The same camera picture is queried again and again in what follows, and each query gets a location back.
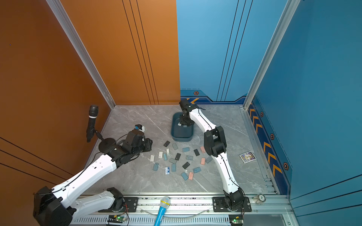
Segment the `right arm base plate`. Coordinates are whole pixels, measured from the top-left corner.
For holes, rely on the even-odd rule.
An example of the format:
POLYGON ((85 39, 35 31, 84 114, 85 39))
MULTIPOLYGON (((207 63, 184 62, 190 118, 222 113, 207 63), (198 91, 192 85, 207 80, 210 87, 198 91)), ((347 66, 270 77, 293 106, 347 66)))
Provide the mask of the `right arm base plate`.
POLYGON ((226 197, 213 197, 212 206, 214 212, 251 212, 252 207, 248 197, 244 201, 232 204, 226 201, 226 197))

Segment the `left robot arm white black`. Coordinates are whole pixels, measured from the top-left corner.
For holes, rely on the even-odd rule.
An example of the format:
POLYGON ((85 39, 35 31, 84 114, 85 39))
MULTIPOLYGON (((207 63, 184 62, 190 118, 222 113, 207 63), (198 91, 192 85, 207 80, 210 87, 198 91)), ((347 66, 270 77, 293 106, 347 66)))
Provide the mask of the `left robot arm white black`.
POLYGON ((51 189, 45 186, 35 193, 33 217, 39 225, 68 226, 73 220, 97 211, 120 211, 124 198, 114 187, 87 198, 80 196, 107 174, 135 160, 141 153, 151 151, 153 141, 145 137, 144 131, 144 127, 137 124, 126 139, 119 142, 113 138, 104 139, 94 131, 101 140, 101 156, 65 182, 51 189))

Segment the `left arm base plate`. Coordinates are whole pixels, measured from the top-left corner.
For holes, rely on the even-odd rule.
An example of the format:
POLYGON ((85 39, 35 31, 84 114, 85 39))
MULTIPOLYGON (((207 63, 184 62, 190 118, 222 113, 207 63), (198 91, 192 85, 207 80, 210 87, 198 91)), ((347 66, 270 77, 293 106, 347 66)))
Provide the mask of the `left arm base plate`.
POLYGON ((100 210, 100 213, 124 213, 124 212, 136 212, 138 206, 137 197, 124 197, 117 198, 113 204, 104 210, 100 210))

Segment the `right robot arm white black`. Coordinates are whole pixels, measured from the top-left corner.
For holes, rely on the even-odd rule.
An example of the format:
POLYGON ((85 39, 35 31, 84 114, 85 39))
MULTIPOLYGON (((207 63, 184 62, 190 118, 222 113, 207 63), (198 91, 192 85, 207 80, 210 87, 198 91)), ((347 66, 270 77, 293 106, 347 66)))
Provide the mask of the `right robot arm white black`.
POLYGON ((246 196, 236 182, 228 161, 224 129, 208 120, 197 104, 192 104, 184 99, 179 102, 179 105, 182 110, 181 125, 192 126, 197 124, 204 133, 204 149, 216 162, 222 179, 226 207, 230 211, 242 212, 246 196))

